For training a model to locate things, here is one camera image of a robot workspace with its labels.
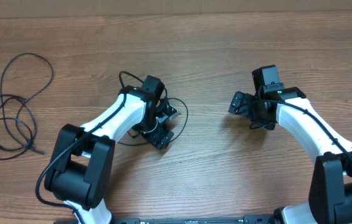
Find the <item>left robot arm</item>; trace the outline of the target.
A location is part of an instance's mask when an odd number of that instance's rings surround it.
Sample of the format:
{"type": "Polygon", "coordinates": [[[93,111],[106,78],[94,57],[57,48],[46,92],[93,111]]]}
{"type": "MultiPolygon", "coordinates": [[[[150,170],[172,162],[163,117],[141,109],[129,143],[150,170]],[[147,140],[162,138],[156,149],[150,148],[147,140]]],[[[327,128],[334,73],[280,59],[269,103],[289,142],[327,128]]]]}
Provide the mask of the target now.
{"type": "Polygon", "coordinates": [[[157,150],[166,148],[174,134],[165,122],[178,113],[166,94],[159,78],[147,76],[141,86],[123,86],[116,102],[94,120],[66,124],[36,189],[43,185],[58,199],[55,206],[71,209],[72,223],[111,223],[104,195],[115,145],[133,129],[157,150]]]}

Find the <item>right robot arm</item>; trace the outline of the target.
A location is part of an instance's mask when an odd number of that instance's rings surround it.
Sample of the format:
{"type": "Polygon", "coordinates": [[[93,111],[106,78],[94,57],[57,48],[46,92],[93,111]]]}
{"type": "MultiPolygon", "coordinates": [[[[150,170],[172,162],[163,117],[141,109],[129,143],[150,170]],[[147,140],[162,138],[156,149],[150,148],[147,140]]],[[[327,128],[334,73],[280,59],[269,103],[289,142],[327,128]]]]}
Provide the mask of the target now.
{"type": "Polygon", "coordinates": [[[297,87],[281,82],[275,65],[252,71],[255,93],[238,91],[229,112],[250,119],[251,130],[285,128],[314,163],[308,200],[244,223],[352,223],[352,142],[338,134],[297,87]]]}

